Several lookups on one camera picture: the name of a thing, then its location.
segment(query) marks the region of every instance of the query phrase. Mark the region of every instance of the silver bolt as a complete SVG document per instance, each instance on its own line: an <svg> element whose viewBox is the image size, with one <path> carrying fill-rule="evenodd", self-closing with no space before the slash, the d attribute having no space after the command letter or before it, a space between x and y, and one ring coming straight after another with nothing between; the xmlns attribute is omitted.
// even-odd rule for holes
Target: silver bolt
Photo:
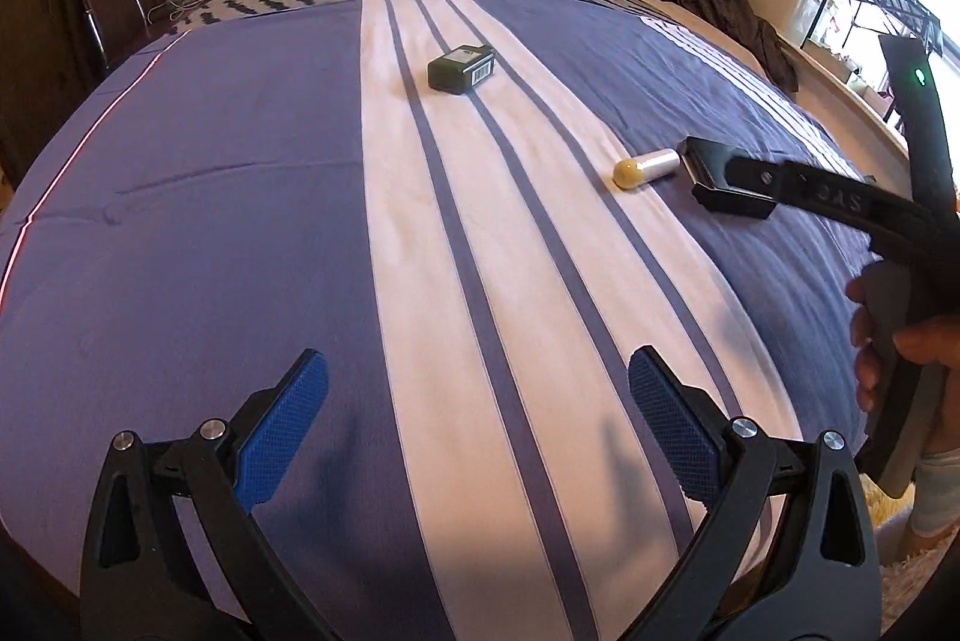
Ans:
<svg viewBox="0 0 960 641"><path fill-rule="evenodd" d="M758 432L757 423L752 419L747 419L746 416L733 419L731 427L733 427L733 431L741 438L753 438Z"/></svg>
<svg viewBox="0 0 960 641"><path fill-rule="evenodd" d="M113 447L117 449L118 452L126 452L131 446L133 446L133 433L129 430L123 430L122 433L114 435Z"/></svg>
<svg viewBox="0 0 960 641"><path fill-rule="evenodd" d="M200 437L204 440L216 440L227 431L227 425L220 419L208 419L200 425Z"/></svg>
<svg viewBox="0 0 960 641"><path fill-rule="evenodd" d="M843 435L840 433L834 433L833 430L827 430L824 433L824 444L827 444L827 449L832 449L834 452L839 452L844 446L846 446L846 441L843 440Z"/></svg>

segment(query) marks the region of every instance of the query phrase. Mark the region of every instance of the bed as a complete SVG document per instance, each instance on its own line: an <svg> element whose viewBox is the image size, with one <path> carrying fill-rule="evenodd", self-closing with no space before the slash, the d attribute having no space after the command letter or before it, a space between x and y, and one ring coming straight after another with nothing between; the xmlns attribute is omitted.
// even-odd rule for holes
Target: bed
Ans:
<svg viewBox="0 0 960 641"><path fill-rule="evenodd" d="M493 76L430 91L426 62L464 43L496 48ZM629 399L635 348L772 435L861 438L841 292L866 238L708 214L683 175L611 185L688 134L856 174L642 0L192 11L85 102L0 222L8 531L76 589L112 435L187 435L309 346L330 395L254 518L343 638L616 638L704 515Z"/></svg>

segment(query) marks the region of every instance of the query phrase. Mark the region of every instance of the hand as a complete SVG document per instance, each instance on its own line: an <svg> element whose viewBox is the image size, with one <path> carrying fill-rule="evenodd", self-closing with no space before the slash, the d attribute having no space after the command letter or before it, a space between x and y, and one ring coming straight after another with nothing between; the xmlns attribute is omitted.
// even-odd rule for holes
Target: hand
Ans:
<svg viewBox="0 0 960 641"><path fill-rule="evenodd" d="M860 278L847 284L847 296L860 305L865 302ZM867 308L858 307L850 322L850 340L860 349L853 364L857 380L856 401L861 411L867 413L875 406L875 392L880 382L880 357L870 345L873 331ZM894 335L894 345L911 363L939 361L950 369L944 398L923 450L927 454L942 454L960 449L960 316L937 316L911 325Z"/></svg>

